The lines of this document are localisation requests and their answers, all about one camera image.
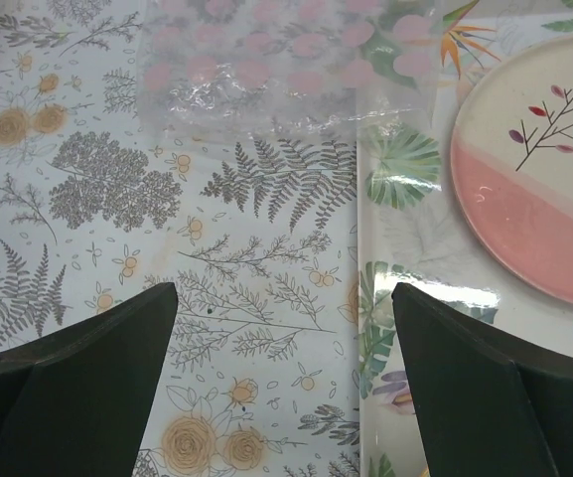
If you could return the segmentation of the clear zip top bag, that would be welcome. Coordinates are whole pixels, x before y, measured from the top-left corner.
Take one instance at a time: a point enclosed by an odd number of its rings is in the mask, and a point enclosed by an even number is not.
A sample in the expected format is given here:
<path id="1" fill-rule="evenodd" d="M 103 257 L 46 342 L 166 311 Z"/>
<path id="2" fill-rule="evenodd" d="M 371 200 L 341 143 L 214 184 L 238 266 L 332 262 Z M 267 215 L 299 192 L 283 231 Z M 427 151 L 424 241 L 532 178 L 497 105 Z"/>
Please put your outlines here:
<path id="1" fill-rule="evenodd" d="M 151 1 L 138 117 L 169 140 L 359 138 L 433 114 L 438 1 Z"/>

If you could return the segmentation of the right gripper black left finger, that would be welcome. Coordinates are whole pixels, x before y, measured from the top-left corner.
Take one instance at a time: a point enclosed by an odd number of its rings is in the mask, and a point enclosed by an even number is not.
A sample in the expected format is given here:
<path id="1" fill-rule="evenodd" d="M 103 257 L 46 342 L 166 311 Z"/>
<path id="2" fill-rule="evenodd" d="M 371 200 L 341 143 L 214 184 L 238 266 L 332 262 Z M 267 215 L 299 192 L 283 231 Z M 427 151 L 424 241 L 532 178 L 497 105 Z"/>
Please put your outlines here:
<path id="1" fill-rule="evenodd" d="M 174 327 L 174 284 L 0 352 L 0 476 L 128 476 Z"/>

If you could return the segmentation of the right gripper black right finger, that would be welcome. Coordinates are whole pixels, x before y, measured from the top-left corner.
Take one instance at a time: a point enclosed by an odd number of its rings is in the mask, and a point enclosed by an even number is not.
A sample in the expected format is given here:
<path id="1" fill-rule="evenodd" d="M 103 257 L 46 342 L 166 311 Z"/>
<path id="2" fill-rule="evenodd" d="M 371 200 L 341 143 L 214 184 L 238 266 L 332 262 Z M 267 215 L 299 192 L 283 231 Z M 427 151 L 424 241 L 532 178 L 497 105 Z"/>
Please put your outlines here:
<path id="1" fill-rule="evenodd" d="M 396 333 L 433 476 L 573 476 L 573 358 L 408 283 Z"/>

